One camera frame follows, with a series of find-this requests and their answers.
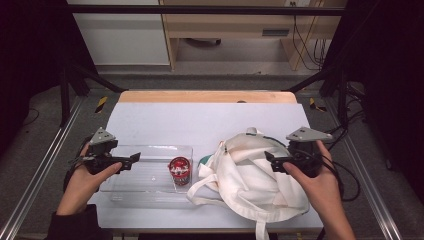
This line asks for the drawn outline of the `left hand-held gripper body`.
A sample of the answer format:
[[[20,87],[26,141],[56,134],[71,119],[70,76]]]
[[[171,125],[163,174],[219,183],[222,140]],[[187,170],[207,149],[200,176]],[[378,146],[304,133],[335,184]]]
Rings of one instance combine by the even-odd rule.
[[[118,145],[116,137],[100,127],[88,140],[84,164],[95,175],[113,163],[111,150]]]

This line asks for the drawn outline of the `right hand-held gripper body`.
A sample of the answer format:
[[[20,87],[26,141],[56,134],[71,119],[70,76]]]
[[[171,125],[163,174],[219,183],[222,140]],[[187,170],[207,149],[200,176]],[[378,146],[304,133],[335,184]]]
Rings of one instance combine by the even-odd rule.
[[[322,166],[322,160],[318,156],[317,140],[331,140],[330,133],[324,133],[308,127],[300,127],[288,134],[288,151],[291,155],[290,162],[299,168],[305,175],[314,178]]]

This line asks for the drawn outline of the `clear plastic tray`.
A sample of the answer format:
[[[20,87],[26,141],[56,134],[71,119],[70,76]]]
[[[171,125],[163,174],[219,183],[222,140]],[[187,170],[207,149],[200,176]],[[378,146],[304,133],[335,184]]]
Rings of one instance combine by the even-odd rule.
[[[184,145],[121,145],[112,151],[115,156],[140,152],[139,160],[130,170],[124,170],[106,180],[100,191],[111,201],[144,206],[149,204],[187,202],[186,192],[192,186],[191,146]],[[177,157],[188,160],[188,175],[174,176],[169,167]]]

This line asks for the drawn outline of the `white tote bag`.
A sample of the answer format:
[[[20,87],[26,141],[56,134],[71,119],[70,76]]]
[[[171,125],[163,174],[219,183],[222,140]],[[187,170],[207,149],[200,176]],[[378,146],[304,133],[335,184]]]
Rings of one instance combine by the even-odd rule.
[[[268,223],[303,215],[310,203],[292,176],[272,169],[267,154],[286,157],[288,150],[255,129],[222,141],[214,154],[199,162],[199,180],[188,190],[188,200],[227,207],[256,222],[256,240],[269,240]]]

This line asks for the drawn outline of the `red round tin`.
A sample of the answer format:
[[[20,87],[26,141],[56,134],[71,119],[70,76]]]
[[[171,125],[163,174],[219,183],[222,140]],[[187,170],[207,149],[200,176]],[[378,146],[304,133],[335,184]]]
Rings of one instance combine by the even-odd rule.
[[[175,157],[168,164],[168,170],[176,185],[184,186],[190,182],[191,163],[187,158]]]

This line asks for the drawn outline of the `person's right hand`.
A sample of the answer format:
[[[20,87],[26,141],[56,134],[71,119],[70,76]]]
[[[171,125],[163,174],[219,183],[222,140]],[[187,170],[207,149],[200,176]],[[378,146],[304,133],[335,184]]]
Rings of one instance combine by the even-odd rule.
[[[310,178],[292,163],[286,162],[283,167],[304,189],[321,219],[335,220],[345,216],[338,181],[328,168],[323,166],[317,177]]]

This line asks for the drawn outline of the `person's left hand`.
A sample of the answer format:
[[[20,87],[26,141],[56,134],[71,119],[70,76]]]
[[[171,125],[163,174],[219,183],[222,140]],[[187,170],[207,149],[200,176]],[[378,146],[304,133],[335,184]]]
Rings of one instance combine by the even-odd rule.
[[[85,210],[97,188],[118,172],[122,164],[115,163],[97,174],[91,174],[83,163],[77,163],[56,210],[58,216],[69,216]]]

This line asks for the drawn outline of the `black metal stand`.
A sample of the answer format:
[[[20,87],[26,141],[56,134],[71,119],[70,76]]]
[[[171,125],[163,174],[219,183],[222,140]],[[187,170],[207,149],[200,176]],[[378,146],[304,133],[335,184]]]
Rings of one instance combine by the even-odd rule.
[[[94,80],[96,83],[106,87],[107,89],[115,92],[122,93],[125,91],[103,77],[98,73],[90,71],[77,64],[68,64],[63,68],[60,73],[60,93],[61,93],[61,124],[63,127],[69,120],[71,114],[70,98],[69,98],[69,87],[72,87],[78,96],[86,96],[90,90],[85,82],[85,79]]]
[[[285,89],[285,92],[297,93],[303,88],[323,80],[324,83],[319,89],[322,97],[330,97],[335,91],[338,91],[337,101],[337,119],[343,128],[348,127],[348,116],[346,107],[347,96],[347,77],[342,67],[330,66],[318,73],[308,77],[306,80]]]

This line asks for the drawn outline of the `white table cover sheet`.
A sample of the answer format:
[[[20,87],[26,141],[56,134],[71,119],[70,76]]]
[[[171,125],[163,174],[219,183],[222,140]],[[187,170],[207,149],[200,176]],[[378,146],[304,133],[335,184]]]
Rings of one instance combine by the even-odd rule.
[[[131,103],[117,104],[106,129],[121,145],[184,145],[194,164],[214,153],[221,141],[250,127],[280,142],[308,126],[297,103]],[[255,224],[216,205],[164,203],[144,206],[111,201],[100,190],[91,198],[101,227],[139,233],[250,233]]]

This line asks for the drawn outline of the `black curtain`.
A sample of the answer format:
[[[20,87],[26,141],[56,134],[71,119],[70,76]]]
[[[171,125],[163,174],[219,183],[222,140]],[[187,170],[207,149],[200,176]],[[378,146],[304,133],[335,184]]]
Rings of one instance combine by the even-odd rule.
[[[0,0],[0,156],[22,127],[30,99],[59,84],[60,64],[52,47],[42,41],[48,27],[72,60],[96,71],[74,16],[55,9],[67,4],[67,0]]]
[[[325,64],[365,87],[390,160],[424,201],[424,0],[347,0]]]

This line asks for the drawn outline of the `white cabinet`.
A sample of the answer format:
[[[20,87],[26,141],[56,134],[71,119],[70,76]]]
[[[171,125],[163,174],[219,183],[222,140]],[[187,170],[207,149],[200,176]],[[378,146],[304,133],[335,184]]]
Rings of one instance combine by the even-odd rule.
[[[168,65],[160,14],[88,14],[74,18],[97,66]]]

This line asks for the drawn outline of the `light wooden desk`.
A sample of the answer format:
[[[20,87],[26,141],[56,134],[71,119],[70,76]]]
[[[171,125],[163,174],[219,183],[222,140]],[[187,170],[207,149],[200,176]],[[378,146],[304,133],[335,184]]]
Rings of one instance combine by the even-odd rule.
[[[265,6],[284,7],[285,0],[158,0],[165,5],[198,6]],[[320,0],[316,7],[343,8],[347,0]],[[278,16],[278,15],[199,15],[164,14],[165,35],[170,40],[169,56],[176,59],[176,43],[180,39],[278,39],[293,70],[312,51],[307,44],[312,40],[329,41],[333,38],[338,16]],[[263,37],[263,29],[290,29],[287,37]]]

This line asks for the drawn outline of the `white power strip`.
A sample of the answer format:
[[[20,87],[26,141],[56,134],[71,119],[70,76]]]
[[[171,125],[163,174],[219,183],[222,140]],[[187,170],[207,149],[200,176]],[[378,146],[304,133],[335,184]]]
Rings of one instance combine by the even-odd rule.
[[[284,7],[316,7],[320,5],[320,0],[285,0]]]

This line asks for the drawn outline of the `aluminium rail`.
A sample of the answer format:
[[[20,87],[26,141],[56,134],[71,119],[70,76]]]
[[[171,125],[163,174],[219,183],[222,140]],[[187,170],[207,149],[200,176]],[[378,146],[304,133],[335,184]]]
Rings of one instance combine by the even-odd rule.
[[[13,240],[17,235],[28,211],[30,210],[42,187],[42,184],[45,181],[46,176],[50,171],[51,166],[56,160],[56,157],[59,154],[84,101],[84,97],[77,96],[74,99],[69,118],[57,131],[56,136],[43,156],[40,165],[35,171],[14,211],[5,225],[0,229],[0,240]]]
[[[401,177],[386,168],[385,157],[357,100],[347,100],[350,118],[346,135],[336,145],[335,159],[346,163],[361,185],[361,193],[347,202],[347,214],[361,240],[404,240],[397,219],[399,196],[392,184]]]

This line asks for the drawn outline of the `black horizontal frame bar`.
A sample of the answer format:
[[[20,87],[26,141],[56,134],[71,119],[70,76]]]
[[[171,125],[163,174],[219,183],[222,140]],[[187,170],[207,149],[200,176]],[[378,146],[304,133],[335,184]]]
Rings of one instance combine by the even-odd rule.
[[[194,5],[81,5],[65,6],[71,13],[96,14],[209,14],[209,15],[296,15],[343,16],[340,7],[259,7],[259,6],[194,6]]]

